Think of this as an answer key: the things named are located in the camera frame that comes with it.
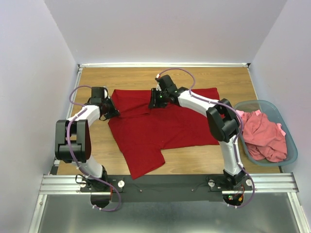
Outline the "dark red t-shirt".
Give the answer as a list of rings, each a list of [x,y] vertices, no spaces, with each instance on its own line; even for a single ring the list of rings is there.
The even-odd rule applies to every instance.
[[[162,150],[219,144],[206,116],[174,104],[150,109],[150,97],[150,90],[119,89],[111,96],[120,115],[108,126],[132,179],[163,166]]]

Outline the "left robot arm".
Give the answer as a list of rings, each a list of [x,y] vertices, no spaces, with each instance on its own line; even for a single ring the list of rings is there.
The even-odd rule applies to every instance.
[[[91,96],[84,104],[72,100],[72,95],[80,87],[87,87],[91,90]],[[110,189],[117,192],[117,189],[108,181],[104,166],[91,155],[89,127],[102,117],[104,120],[118,117],[120,112],[116,109],[105,86],[84,85],[80,87],[75,88],[69,96],[70,103],[80,106],[80,111],[67,119],[56,122],[55,157],[57,160],[76,165],[76,168],[84,175],[84,183],[91,185],[96,191],[104,192]]]

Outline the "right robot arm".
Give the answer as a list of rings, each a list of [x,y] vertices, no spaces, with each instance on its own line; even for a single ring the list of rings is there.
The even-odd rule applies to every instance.
[[[148,107],[165,108],[169,103],[191,109],[207,118],[209,131],[221,146],[224,160],[223,184],[235,190],[246,176],[238,152],[238,134],[242,131],[239,114],[227,99],[213,100],[200,96],[185,87],[178,88],[169,75],[155,78],[157,87],[151,89]]]

